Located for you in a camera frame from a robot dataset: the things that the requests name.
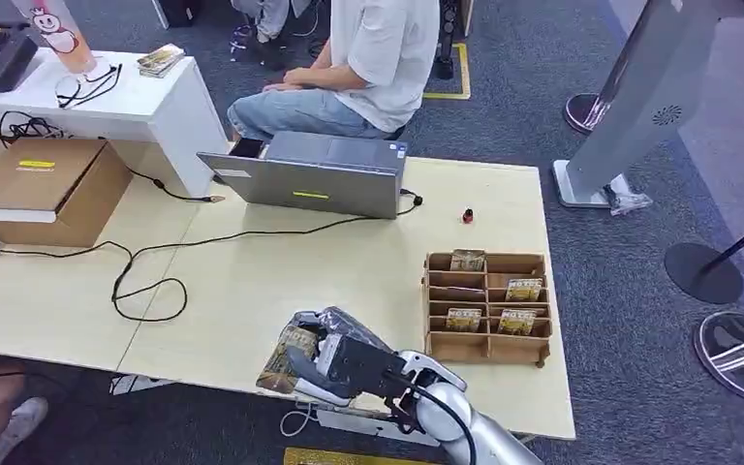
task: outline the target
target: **eyeglasses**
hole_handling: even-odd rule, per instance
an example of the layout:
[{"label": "eyeglasses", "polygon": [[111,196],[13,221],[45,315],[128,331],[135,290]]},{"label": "eyeglasses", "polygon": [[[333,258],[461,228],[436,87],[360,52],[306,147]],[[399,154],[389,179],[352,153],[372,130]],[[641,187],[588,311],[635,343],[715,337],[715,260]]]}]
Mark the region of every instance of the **eyeglasses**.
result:
[{"label": "eyeglasses", "polygon": [[[109,71],[94,79],[85,78],[84,80],[87,83],[95,84],[94,86],[90,85],[92,90],[85,95],[79,95],[81,93],[81,82],[77,77],[67,76],[59,80],[58,84],[55,85],[55,99],[58,101],[58,107],[60,109],[73,109],[110,92],[118,84],[122,66],[122,64],[110,66]],[[109,85],[109,88],[105,89],[104,87],[111,81],[112,84]]]}]

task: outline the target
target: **man sitting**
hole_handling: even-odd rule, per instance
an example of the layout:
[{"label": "man sitting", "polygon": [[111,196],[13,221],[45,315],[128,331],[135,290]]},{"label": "man sitting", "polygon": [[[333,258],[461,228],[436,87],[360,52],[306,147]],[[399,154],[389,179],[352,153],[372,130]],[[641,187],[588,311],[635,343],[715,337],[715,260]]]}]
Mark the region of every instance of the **man sitting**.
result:
[{"label": "man sitting", "polygon": [[247,139],[280,131],[384,139],[420,108],[439,23],[436,0],[334,0],[315,63],[238,99],[227,115]]}]

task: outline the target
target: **laptop lid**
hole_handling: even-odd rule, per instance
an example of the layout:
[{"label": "laptop lid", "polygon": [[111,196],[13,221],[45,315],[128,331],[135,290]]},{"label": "laptop lid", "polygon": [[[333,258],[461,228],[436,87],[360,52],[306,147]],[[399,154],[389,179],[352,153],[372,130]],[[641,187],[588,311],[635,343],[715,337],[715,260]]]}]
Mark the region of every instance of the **laptop lid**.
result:
[{"label": "laptop lid", "polygon": [[399,194],[395,172],[210,153],[198,156],[250,203],[374,218],[397,216]]},{"label": "laptop lid", "polygon": [[408,144],[403,141],[356,139],[282,131],[266,150],[267,160],[364,171],[403,171]]}]

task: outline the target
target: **speaker grille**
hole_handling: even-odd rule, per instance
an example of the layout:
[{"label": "speaker grille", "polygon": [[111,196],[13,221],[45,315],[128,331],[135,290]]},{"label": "speaker grille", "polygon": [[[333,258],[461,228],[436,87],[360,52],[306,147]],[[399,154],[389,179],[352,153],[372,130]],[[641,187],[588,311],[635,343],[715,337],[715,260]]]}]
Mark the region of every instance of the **speaker grille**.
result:
[{"label": "speaker grille", "polygon": [[683,109],[681,107],[669,105],[668,107],[659,109],[652,115],[652,123],[658,126],[668,126],[669,124],[676,123],[682,117]]}]

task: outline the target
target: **white sneaker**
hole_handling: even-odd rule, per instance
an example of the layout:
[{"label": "white sneaker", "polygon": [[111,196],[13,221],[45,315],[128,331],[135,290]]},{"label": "white sneaker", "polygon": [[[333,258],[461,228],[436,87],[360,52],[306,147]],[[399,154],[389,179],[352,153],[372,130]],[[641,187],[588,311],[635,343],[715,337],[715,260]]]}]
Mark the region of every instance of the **white sneaker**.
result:
[{"label": "white sneaker", "polygon": [[0,465],[13,449],[27,439],[47,416],[49,406],[41,397],[27,399],[13,410],[10,423],[0,436]]}]

